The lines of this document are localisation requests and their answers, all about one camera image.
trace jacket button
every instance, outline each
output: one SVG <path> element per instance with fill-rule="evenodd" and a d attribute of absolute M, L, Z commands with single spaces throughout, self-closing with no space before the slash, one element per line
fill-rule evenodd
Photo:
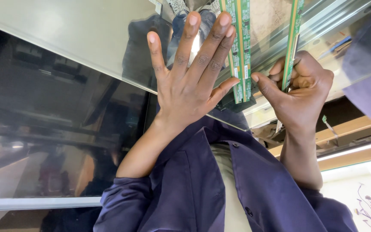
<path fill-rule="evenodd" d="M 253 212 L 248 207 L 245 207 L 245 209 L 247 214 L 250 215 L 250 217 L 253 217 Z"/>

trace person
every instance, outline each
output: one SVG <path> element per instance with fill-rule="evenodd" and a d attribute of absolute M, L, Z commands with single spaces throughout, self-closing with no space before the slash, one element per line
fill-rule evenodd
<path fill-rule="evenodd" d="M 171 70 L 158 35 L 148 33 L 159 111 L 104 191 L 94 231 L 356 232 L 348 208 L 319 193 L 315 126 L 333 73 L 300 51 L 289 93 L 278 88 L 284 58 L 270 76 L 251 75 L 286 126 L 277 160 L 250 131 L 205 116 L 239 80 L 213 89 L 235 38 L 227 12 L 188 67 L 201 20 L 188 13 Z"/>

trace jeans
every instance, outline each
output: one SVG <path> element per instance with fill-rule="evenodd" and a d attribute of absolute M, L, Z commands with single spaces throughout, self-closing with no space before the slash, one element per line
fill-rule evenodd
<path fill-rule="evenodd" d="M 173 20 L 173 35 L 171 41 L 168 44 L 167 49 L 167 68 L 171 70 L 174 57 L 177 52 L 178 44 L 180 43 L 181 35 L 183 34 L 185 20 L 189 12 L 183 11 L 181 14 L 177 15 Z M 209 10 L 203 10 L 200 12 L 201 15 L 201 24 L 199 29 L 199 47 L 203 44 L 204 40 L 207 38 L 210 33 L 211 28 L 213 27 L 214 22 L 216 21 L 216 15 Z M 194 60 L 194 57 L 197 55 L 197 51 L 192 51 L 190 54 L 190 60 L 188 65 L 190 66 Z"/>

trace finger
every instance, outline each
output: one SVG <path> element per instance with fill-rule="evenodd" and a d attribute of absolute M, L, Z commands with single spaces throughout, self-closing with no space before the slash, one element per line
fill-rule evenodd
<path fill-rule="evenodd" d="M 275 82 L 270 80 L 262 73 L 252 73 L 251 78 L 253 78 L 253 80 L 257 82 L 258 89 L 270 102 L 272 107 L 278 106 L 286 97 L 286 94 L 277 87 Z"/>
<path fill-rule="evenodd" d="M 213 55 L 209 65 L 204 70 L 200 80 L 198 81 L 198 89 L 200 91 L 212 90 L 214 82 L 219 76 L 221 67 L 223 67 L 224 60 L 226 59 L 231 46 L 233 45 L 235 37 L 235 27 L 230 26 L 224 39 L 219 44 L 216 52 Z"/>
<path fill-rule="evenodd" d="M 148 47 L 150 48 L 151 63 L 155 71 L 156 78 L 165 76 L 168 69 L 165 67 L 164 58 L 161 53 L 161 42 L 157 33 L 150 31 L 147 34 Z"/>
<path fill-rule="evenodd" d="M 231 16 L 228 12 L 222 12 L 214 23 L 210 33 L 205 39 L 203 45 L 200 48 L 197 56 L 194 58 L 193 63 L 190 66 L 189 72 L 189 84 L 196 85 L 200 80 L 201 75 L 206 69 L 207 65 L 213 58 L 214 53 L 217 50 L 220 42 L 223 40 L 227 30 L 231 24 Z"/>
<path fill-rule="evenodd" d="M 323 70 L 320 63 L 307 51 L 296 52 L 298 63 L 294 66 L 300 76 L 312 76 Z"/>
<path fill-rule="evenodd" d="M 231 77 L 225 81 L 223 81 L 217 88 L 214 88 L 211 91 L 210 98 L 207 102 L 207 105 L 210 109 L 216 107 L 219 101 L 229 92 L 229 90 L 238 84 L 240 80 L 236 77 Z"/>
<path fill-rule="evenodd" d="M 274 66 L 268 72 L 270 75 L 278 74 L 279 72 L 284 70 L 284 64 L 286 63 L 286 56 L 280 57 Z"/>
<path fill-rule="evenodd" d="M 190 12 L 184 25 L 183 35 L 178 44 L 172 71 L 178 77 L 183 77 L 190 59 L 191 48 L 200 27 L 201 16 L 197 12 Z"/>

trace barcode sticker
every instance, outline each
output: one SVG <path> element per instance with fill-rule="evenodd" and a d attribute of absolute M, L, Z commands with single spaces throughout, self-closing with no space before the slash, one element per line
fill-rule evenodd
<path fill-rule="evenodd" d="M 237 77 L 237 78 L 238 78 L 238 71 L 237 71 L 237 68 L 234 68 L 234 77 Z"/>
<path fill-rule="evenodd" d="M 245 65 L 244 66 L 244 79 L 247 79 L 249 78 L 249 70 L 248 70 L 248 66 Z"/>

